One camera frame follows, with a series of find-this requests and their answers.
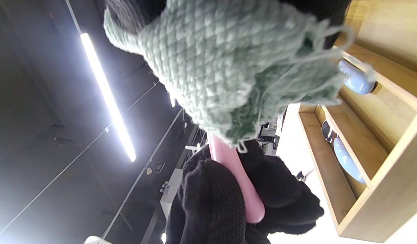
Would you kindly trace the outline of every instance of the pink crochet hook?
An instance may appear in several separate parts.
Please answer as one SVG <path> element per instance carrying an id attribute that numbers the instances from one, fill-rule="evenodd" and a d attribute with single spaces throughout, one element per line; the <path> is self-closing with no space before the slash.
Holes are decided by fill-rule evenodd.
<path id="1" fill-rule="evenodd" d="M 247 177 L 236 149 L 230 148 L 213 134 L 209 134 L 207 137 L 208 145 L 210 145 L 211 158 L 230 170 L 240 185 L 246 206 L 246 221 L 251 224 L 261 222 L 266 213 L 266 209 L 255 187 L 250 182 L 249 177 Z"/>

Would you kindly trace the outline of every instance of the knitted yarn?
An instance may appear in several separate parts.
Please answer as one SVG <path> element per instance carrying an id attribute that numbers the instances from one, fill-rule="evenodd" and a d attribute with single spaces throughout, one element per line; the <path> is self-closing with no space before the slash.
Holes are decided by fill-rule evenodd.
<path id="1" fill-rule="evenodd" d="M 253 138 L 290 103 L 336 104 L 344 74 L 324 50 L 342 30 L 277 0 L 168 0 L 131 33 L 105 11 L 111 43 L 142 55 L 194 123 L 224 142 Z"/>

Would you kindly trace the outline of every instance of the ceiling fixture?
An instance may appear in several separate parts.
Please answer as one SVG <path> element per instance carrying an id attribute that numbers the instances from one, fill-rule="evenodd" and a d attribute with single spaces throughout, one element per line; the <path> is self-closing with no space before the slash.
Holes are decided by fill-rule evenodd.
<path id="1" fill-rule="evenodd" d="M 163 244 L 165 244 L 166 243 L 166 234 L 165 233 L 162 233 L 161 239 L 162 239 Z"/>
<path id="2" fill-rule="evenodd" d="M 169 93 L 169 98 L 171 99 L 171 105 L 172 107 L 175 107 L 175 98 Z"/>
<path id="3" fill-rule="evenodd" d="M 100 60 L 97 57 L 91 39 L 87 33 L 80 34 L 80 39 L 82 40 L 83 48 L 85 49 L 86 56 L 88 56 L 89 64 L 94 72 L 94 76 L 100 86 L 101 93 L 103 94 L 104 101 L 106 102 L 110 117 L 112 118 L 112 123 L 118 132 L 118 137 L 131 162 L 134 162 L 136 160 L 136 153 L 134 152 L 133 144 L 131 143 L 126 125 L 121 117 L 117 102 L 115 102 L 112 90 L 109 87 L 109 83 L 107 82 L 106 75 L 101 67 Z"/>

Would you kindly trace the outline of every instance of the hand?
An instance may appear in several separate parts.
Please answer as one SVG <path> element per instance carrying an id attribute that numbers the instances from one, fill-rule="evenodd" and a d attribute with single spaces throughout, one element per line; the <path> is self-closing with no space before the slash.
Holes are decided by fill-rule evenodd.
<path id="1" fill-rule="evenodd" d="M 258 224 L 246 223 L 240 187 L 234 176 L 210 159 L 208 146 L 183 168 L 182 185 L 172 203 L 167 244 L 268 244 L 269 233 L 301 234 L 323 215 L 320 200 L 291 175 L 283 161 L 266 156 L 256 141 L 239 154 L 249 179 L 266 207 Z"/>

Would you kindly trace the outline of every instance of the blue vase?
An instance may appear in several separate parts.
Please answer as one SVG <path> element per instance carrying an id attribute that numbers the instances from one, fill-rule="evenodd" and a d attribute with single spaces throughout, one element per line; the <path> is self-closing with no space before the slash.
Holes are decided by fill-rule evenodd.
<path id="1" fill-rule="evenodd" d="M 357 94 L 368 94 L 374 87 L 376 82 L 369 82 L 365 72 L 351 65 L 345 60 L 341 60 L 338 64 L 339 70 L 347 75 L 344 84 Z"/>
<path id="2" fill-rule="evenodd" d="M 344 144 L 342 143 L 339 137 L 335 138 L 335 140 L 333 141 L 333 148 L 335 151 L 335 155 L 341 166 L 344 168 L 344 170 L 355 180 L 362 184 L 365 184 L 365 180 L 363 179 L 362 174 L 360 174 L 359 169 L 354 164 L 353 159 L 351 158 L 350 154 L 348 153 L 347 149 L 345 148 Z"/>

